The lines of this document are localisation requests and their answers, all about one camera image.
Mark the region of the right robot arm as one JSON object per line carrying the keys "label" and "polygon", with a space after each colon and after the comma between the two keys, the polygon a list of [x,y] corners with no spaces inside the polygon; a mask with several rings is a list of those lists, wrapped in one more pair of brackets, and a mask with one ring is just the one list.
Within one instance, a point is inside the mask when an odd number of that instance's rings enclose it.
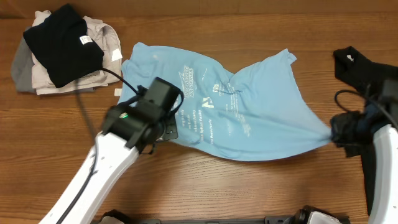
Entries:
{"label": "right robot arm", "polygon": [[397,223],[397,81],[364,95],[362,112],[345,109],[330,120],[331,140],[347,157],[360,156],[369,223]]}

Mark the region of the light blue t-shirt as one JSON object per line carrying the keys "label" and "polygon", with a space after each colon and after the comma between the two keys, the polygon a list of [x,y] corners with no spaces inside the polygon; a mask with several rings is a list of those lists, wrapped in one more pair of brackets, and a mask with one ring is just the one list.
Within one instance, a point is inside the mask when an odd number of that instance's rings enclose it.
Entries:
{"label": "light blue t-shirt", "polygon": [[155,78],[180,88],[177,144],[236,161],[270,161],[330,142],[331,131],[304,102],[288,50],[236,73],[196,52],[138,43],[121,67],[120,101]]}

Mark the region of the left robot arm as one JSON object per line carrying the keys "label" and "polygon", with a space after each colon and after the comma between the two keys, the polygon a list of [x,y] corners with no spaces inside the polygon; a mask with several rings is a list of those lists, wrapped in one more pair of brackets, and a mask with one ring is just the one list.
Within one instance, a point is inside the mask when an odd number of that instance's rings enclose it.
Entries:
{"label": "left robot arm", "polygon": [[149,88],[110,107],[94,146],[42,223],[91,223],[120,176],[146,146],[178,136],[175,114],[183,91],[157,77]]}

